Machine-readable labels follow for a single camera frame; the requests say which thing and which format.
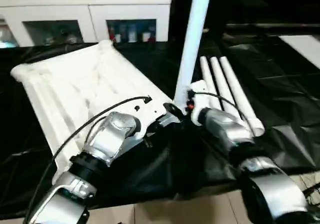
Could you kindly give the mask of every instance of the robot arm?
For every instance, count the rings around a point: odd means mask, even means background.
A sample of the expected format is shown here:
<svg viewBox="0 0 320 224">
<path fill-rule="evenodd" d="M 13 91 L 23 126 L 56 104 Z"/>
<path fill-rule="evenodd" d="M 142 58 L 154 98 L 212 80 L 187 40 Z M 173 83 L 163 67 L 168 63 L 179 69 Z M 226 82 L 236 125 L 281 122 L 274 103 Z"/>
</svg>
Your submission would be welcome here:
<svg viewBox="0 0 320 224">
<path fill-rule="evenodd" d="M 218 137 L 227 150 L 254 224 L 319 223 L 308 213 L 299 187 L 255 145 L 247 128 L 218 109 L 203 108 L 195 113 L 192 120 Z"/>
<path fill-rule="evenodd" d="M 85 143 L 82 152 L 70 159 L 71 167 L 57 179 L 28 223 L 86 223 L 89 218 L 86 202 L 103 183 L 106 170 L 124 140 L 140 129 L 140 121 L 132 115 L 110 113 Z"/>
</svg>

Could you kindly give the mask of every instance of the table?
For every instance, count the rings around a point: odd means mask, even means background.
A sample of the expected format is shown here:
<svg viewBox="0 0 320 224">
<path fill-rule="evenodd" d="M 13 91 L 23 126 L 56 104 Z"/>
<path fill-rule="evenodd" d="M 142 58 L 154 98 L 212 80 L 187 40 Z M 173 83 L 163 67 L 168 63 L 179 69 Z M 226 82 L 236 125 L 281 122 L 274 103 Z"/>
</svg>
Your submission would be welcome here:
<svg viewBox="0 0 320 224">
<path fill-rule="evenodd" d="M 31 104 L 10 70 L 90 44 L 0 50 L 0 219 L 22 217 L 52 154 Z M 277 37 L 201 41 L 199 56 L 226 55 L 266 132 L 256 138 L 288 174 L 320 169 L 320 70 Z M 122 44 L 116 48 L 169 97 L 182 44 Z M 193 80 L 201 79 L 199 63 Z M 140 144 L 117 159 L 90 208 L 158 198 L 192 198 L 236 188 L 226 152 L 190 122 L 159 129 L 152 148 Z M 50 188 L 53 166 L 39 198 Z"/>
</svg>

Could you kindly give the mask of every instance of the tile floor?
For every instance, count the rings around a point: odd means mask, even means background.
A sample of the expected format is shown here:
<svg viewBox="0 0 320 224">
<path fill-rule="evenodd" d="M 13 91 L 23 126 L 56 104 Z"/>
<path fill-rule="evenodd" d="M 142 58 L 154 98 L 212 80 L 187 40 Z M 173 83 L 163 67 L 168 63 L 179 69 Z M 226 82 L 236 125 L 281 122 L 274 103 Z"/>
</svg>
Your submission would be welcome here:
<svg viewBox="0 0 320 224">
<path fill-rule="evenodd" d="M 301 189 L 320 181 L 320 172 L 292 176 Z M 312 197 L 320 201 L 320 194 Z M 240 191 L 188 201 L 157 200 L 92 210 L 88 224 L 251 224 Z M 22 219 L 0 224 L 21 224 Z"/>
</svg>

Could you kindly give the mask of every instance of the white pole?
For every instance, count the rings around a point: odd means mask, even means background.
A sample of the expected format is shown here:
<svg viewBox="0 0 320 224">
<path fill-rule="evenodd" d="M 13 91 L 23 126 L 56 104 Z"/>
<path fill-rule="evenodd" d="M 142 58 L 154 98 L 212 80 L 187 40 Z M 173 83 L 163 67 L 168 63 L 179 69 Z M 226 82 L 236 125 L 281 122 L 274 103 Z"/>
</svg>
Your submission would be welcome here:
<svg viewBox="0 0 320 224">
<path fill-rule="evenodd" d="M 181 58 L 177 86 L 175 88 L 174 104 L 184 111 L 187 105 L 187 90 L 190 87 L 196 57 L 206 20 L 210 0 L 192 0 L 188 27 L 186 30 L 184 48 Z"/>
<path fill-rule="evenodd" d="M 236 74 L 234 73 L 228 59 L 225 56 L 223 56 L 220 58 L 220 63 L 221 63 L 222 69 L 224 70 L 224 74 L 230 85 L 231 91 L 233 92 L 233 95 L 238 107 L 248 119 L 248 122 L 253 128 L 255 135 L 256 136 L 263 135 L 265 128 L 261 123 L 261 121 L 256 117 L 256 114 L 254 113 L 254 110 L 249 100 L 247 99 L 246 94 L 243 91 L 241 84 Z"/>
<path fill-rule="evenodd" d="M 225 76 L 222 72 L 222 69 L 220 67 L 219 61 L 216 57 L 212 57 L 210 59 L 211 61 L 211 67 L 213 70 L 213 74 L 215 77 L 216 85 L 218 86 L 219 93 L 222 97 L 229 100 L 231 103 L 235 103 L 232 94 L 230 92 L 229 86 L 227 84 L 227 81 L 225 79 Z M 222 100 L 222 105 L 226 112 L 230 113 L 231 115 L 235 116 L 238 121 L 241 120 L 238 110 L 232 106 L 231 104 L 227 103 L 226 101 Z"/>
<path fill-rule="evenodd" d="M 208 91 L 210 93 L 217 94 L 216 88 L 214 86 L 215 85 L 214 80 L 212 79 L 212 75 L 211 75 L 209 64 L 208 64 L 208 61 L 206 60 L 206 57 L 204 56 L 200 57 L 200 66 L 201 66 L 203 80 L 207 85 Z M 213 96 L 210 96 L 209 98 L 210 98 L 209 99 L 210 107 L 221 110 L 219 99 Z"/>
</svg>

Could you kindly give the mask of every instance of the white plastic tray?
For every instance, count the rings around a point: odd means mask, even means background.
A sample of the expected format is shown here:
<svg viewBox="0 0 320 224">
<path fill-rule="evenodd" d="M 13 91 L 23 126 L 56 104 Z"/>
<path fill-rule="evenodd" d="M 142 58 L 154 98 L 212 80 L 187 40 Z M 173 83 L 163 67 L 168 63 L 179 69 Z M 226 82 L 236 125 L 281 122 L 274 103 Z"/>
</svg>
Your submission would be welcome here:
<svg viewBox="0 0 320 224">
<path fill-rule="evenodd" d="M 18 65 L 11 75 L 22 82 L 53 154 L 88 119 L 124 99 L 150 95 L 153 104 L 171 102 L 110 41 L 34 64 Z M 136 105 L 145 103 L 135 100 L 113 111 L 133 114 Z M 57 156 L 53 182 L 68 168 L 70 157 L 82 149 L 89 127 Z"/>
</svg>

